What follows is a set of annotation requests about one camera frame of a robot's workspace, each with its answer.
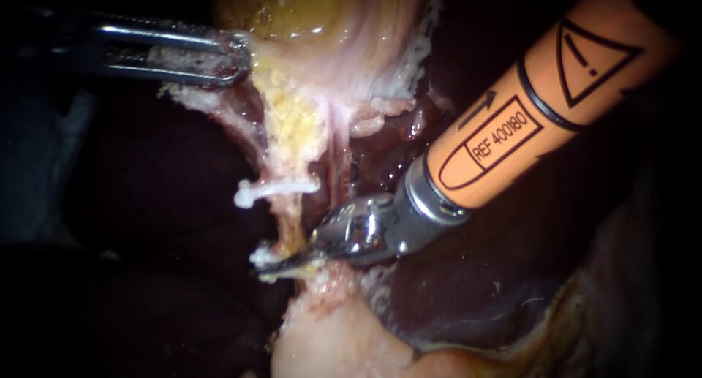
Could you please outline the right arm instrument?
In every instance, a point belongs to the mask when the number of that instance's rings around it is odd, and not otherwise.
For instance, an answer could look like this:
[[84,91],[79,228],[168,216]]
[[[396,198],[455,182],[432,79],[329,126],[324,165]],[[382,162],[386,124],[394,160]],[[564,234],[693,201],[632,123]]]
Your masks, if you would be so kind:
[[366,266],[418,253],[470,218],[449,201],[429,175],[425,156],[415,159],[393,193],[355,197],[334,208],[309,243],[330,259]]

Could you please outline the left arm instrument jaw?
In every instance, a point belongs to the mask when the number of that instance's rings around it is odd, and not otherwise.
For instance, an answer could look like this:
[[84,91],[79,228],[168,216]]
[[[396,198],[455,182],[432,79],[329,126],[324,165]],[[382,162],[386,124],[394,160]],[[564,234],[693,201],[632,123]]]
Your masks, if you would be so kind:
[[128,26],[101,23],[94,28],[94,32],[106,42],[128,42],[218,54],[244,50],[249,43],[245,34],[185,24]]
[[108,60],[102,65],[102,74],[111,77],[155,80],[180,83],[203,88],[229,88],[250,71],[247,58],[215,57],[187,61],[185,64],[167,64],[146,58],[127,57]]

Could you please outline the right arm instrument jaw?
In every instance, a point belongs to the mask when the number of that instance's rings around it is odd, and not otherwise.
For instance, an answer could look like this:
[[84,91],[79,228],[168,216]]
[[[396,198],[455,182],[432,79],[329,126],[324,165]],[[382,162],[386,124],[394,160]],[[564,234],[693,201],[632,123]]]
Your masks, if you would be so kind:
[[330,259],[320,249],[307,249],[282,257],[273,253],[271,246],[261,244],[255,249],[255,275],[258,279],[295,278],[297,272],[308,266],[318,268]]

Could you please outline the left arm instrument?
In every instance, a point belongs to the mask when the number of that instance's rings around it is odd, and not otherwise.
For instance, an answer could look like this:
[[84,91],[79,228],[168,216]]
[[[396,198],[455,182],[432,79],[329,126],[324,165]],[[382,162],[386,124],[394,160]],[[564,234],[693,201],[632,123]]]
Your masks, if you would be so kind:
[[104,54],[95,28],[98,19],[84,10],[31,9],[31,47],[52,68],[97,75]]

